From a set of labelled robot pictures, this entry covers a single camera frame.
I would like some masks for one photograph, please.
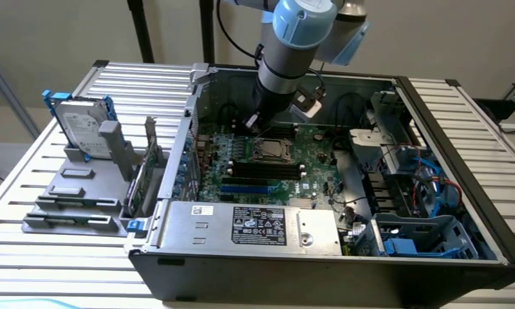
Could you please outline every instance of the blue tab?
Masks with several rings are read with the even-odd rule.
[[[384,241],[386,253],[388,255],[416,256],[414,240],[403,238],[391,238]]]
[[[128,222],[128,227],[127,227],[127,231],[128,233],[140,233],[143,232],[143,227],[144,227],[144,222],[141,221],[137,221],[137,220],[131,220]]]

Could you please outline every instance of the warning label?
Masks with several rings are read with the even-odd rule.
[[[284,209],[235,207],[231,240],[239,245],[286,246]]]

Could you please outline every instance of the expansion slot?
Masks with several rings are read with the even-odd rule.
[[[267,186],[267,180],[254,179],[254,178],[236,178],[236,177],[224,177],[222,178],[222,183],[226,185],[263,185]]]

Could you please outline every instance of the red cable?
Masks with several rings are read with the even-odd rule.
[[[439,182],[439,179],[438,179],[438,178],[434,178],[433,181],[434,181],[434,182]],[[453,186],[453,187],[457,189],[457,192],[458,192],[458,202],[457,202],[457,205],[459,206],[461,203],[462,203],[462,188],[461,188],[461,186],[459,186],[455,182],[453,182],[451,180],[445,179],[443,181],[445,181],[445,183],[446,183],[447,185]]]

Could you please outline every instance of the robot end effector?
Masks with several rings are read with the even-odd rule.
[[[307,121],[320,110],[326,95],[324,82],[310,69],[311,63],[316,59],[340,66],[348,64],[368,27],[363,0],[238,0],[235,4],[262,10],[274,8],[268,13],[272,29],[264,33],[255,55],[256,110],[246,126],[259,129],[287,108]],[[322,81],[314,93],[300,88],[308,71]]]

